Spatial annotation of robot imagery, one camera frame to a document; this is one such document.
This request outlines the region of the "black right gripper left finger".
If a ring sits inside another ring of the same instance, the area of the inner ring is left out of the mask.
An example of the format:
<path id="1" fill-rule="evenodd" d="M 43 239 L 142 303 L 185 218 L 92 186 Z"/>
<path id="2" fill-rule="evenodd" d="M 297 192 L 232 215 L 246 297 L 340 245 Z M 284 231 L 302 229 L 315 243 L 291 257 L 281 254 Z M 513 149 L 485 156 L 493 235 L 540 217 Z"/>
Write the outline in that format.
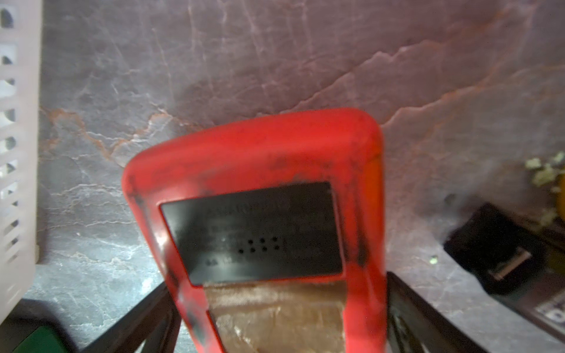
<path id="1" fill-rule="evenodd" d="M 173 352 L 181 317 L 163 282 L 84 352 Z"/>

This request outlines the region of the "red dark multimeter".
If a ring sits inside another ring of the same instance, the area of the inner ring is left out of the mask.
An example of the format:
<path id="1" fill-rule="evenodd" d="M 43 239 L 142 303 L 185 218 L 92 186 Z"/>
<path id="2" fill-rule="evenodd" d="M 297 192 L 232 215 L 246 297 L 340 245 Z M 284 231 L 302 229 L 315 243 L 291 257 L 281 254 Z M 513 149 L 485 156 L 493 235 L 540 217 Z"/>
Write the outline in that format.
<path id="1" fill-rule="evenodd" d="M 383 352 L 383 137 L 354 108 L 137 154 L 122 190 L 198 352 Z"/>

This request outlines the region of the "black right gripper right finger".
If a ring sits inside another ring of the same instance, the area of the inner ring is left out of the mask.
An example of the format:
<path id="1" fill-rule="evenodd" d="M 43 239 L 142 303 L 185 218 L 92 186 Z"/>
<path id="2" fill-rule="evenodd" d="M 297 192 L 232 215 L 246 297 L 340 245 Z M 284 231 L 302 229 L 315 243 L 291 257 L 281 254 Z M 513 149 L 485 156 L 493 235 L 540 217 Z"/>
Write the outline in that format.
<path id="1" fill-rule="evenodd" d="M 486 352 L 396 274 L 388 272 L 386 281 L 387 338 L 391 351 Z"/>

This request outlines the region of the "green multimeter with leads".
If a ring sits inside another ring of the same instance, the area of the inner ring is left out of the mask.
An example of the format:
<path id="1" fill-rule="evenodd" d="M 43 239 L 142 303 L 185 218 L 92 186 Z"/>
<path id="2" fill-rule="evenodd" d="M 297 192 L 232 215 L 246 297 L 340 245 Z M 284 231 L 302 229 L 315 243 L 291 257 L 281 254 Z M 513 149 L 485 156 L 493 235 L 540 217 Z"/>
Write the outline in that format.
<path id="1" fill-rule="evenodd" d="M 67 353 L 70 348 L 50 324 L 26 319 L 6 319 L 1 324 L 1 352 Z"/>

